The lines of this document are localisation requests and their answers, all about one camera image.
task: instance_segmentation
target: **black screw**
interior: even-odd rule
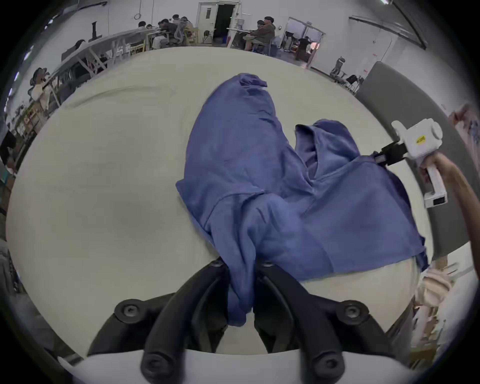
[[[342,355],[335,352],[325,353],[313,362],[313,370],[319,378],[339,378],[345,371]]]
[[[223,265],[223,262],[221,260],[214,260],[210,263],[212,267],[221,267]]]
[[[355,305],[349,305],[345,308],[345,315],[350,319],[356,319],[360,316],[360,308]]]
[[[172,364],[164,356],[154,353],[145,357],[144,367],[150,377],[167,377],[173,370]]]
[[[123,307],[123,314],[127,317],[135,317],[138,315],[138,307],[133,304],[125,305],[125,307]]]

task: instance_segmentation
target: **cable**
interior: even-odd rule
[[[388,48],[390,48],[390,46],[392,45],[392,42],[393,42],[393,39],[390,38],[390,44],[388,44]],[[380,61],[382,61],[382,60],[384,59],[385,55],[386,55],[387,52],[388,52],[388,48],[387,48],[387,50],[385,51],[385,53],[384,53],[384,55],[382,56],[382,58],[380,59]]]
[[[142,17],[142,14],[140,13],[141,10],[142,10],[142,0],[140,0],[140,7],[138,7],[138,13],[133,17],[135,20],[139,20]]]
[[[155,7],[155,0],[153,0],[153,3],[152,3],[152,20],[150,21],[151,25],[153,25],[153,7]]]
[[[110,2],[108,3],[107,10],[107,35],[110,35]]]

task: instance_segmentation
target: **human hand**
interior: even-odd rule
[[[470,103],[465,103],[460,109],[453,111],[448,117],[453,125],[463,121],[463,126],[468,128],[472,120],[477,120],[477,114]]]
[[[447,156],[440,152],[434,152],[431,155],[427,156],[423,163],[420,165],[420,168],[423,170],[423,175],[426,180],[428,180],[427,167],[435,166],[437,167],[442,179],[446,184],[452,184],[456,180],[456,176],[461,174],[461,171],[451,161]]]

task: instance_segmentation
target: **beige cloth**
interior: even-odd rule
[[[50,105],[50,95],[53,92],[53,89],[50,85],[46,86],[43,89],[43,84],[37,84],[32,89],[32,99],[39,101],[44,111],[48,110]]]
[[[159,76],[158,68],[169,76]],[[81,356],[120,301],[174,292],[216,257],[195,231],[175,182],[183,177],[203,103],[240,72],[267,81],[292,146],[295,125],[320,118],[344,123],[363,154],[391,142],[373,115],[328,79],[242,50],[152,50],[77,89],[25,157],[10,199],[7,239],[32,301]],[[405,185],[431,255],[418,184],[405,162],[390,169]],[[415,260],[409,259],[304,286],[330,299],[364,302],[387,330],[417,282]],[[258,341],[247,330],[229,327],[221,350],[232,353]]]

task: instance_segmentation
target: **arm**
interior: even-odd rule
[[[268,29],[260,28],[250,33],[252,36],[265,36],[269,33]]]
[[[428,156],[421,166],[425,168],[428,165],[435,165],[438,168],[442,179],[452,188],[462,209],[472,249],[473,266],[477,276],[480,277],[480,202],[465,176],[445,155],[435,152]]]

